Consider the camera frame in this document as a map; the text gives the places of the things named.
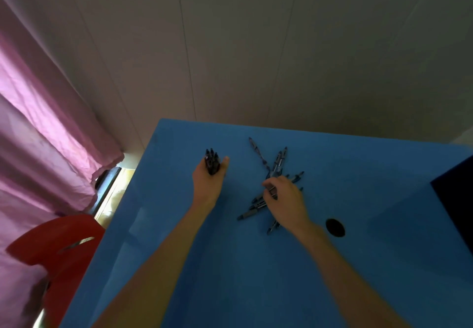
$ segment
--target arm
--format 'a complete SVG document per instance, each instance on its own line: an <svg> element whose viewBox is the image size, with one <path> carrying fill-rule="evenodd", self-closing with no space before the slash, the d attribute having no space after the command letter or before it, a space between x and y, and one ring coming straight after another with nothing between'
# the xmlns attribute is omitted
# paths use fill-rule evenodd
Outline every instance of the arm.
<svg viewBox="0 0 473 328"><path fill-rule="evenodd" d="M93 328L158 327L164 317L192 242L215 206L229 159L210 176L204 159L195 169L192 206L150 258L97 319Z"/></svg>
<svg viewBox="0 0 473 328"><path fill-rule="evenodd" d="M330 243L323 229L312 223L302 193L287 178L263 182L278 190L274 200L264 190L264 200L278 222L307 249L323 281L334 296L341 315L352 328L409 327L401 317L361 278Z"/></svg>

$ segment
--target person's right arm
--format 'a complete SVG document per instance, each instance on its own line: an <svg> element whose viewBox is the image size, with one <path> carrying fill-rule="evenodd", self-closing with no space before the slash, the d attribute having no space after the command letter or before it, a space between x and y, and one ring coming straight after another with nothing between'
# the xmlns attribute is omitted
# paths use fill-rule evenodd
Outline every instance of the person's right arm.
<svg viewBox="0 0 473 328"><path fill-rule="evenodd" d="M322 227L310 221L302 193L292 182L280 176L269 178L263 185L277 188L277 200L264 190L269 210L312 256L351 328L409 327L338 253Z"/></svg>

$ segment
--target person's left hand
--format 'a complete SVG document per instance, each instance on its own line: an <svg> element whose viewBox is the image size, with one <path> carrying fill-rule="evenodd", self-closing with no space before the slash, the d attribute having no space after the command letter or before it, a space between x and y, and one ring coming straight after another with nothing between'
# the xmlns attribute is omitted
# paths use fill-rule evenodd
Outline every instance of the person's left hand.
<svg viewBox="0 0 473 328"><path fill-rule="evenodd" d="M194 199L192 201L193 207L198 207L210 212L215 206L217 199L222 190L223 178L227 172L230 158L225 156L220 163L220 169L215 175L210 175L205 167L205 159L197 165L192 174L194 181Z"/></svg>

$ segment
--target curtain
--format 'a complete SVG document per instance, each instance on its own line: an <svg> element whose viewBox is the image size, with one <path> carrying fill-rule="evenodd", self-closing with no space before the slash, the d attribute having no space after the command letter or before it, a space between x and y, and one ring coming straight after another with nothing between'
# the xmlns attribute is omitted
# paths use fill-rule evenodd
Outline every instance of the curtain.
<svg viewBox="0 0 473 328"><path fill-rule="evenodd" d="M122 159L116 141L0 0L0 327L31 324L30 293L45 275L5 248L57 214L90 208L95 179Z"/></svg>

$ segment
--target red plastic chair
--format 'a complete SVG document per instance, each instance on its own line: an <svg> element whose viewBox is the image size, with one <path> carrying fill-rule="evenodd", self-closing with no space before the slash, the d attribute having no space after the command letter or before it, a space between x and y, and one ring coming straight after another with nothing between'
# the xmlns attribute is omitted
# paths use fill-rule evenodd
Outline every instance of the red plastic chair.
<svg viewBox="0 0 473 328"><path fill-rule="evenodd" d="M66 216L33 228L7 247L19 261L42 265L48 272L43 306L51 327L60 325L104 233L90 215ZM73 246L89 237L94 239Z"/></svg>

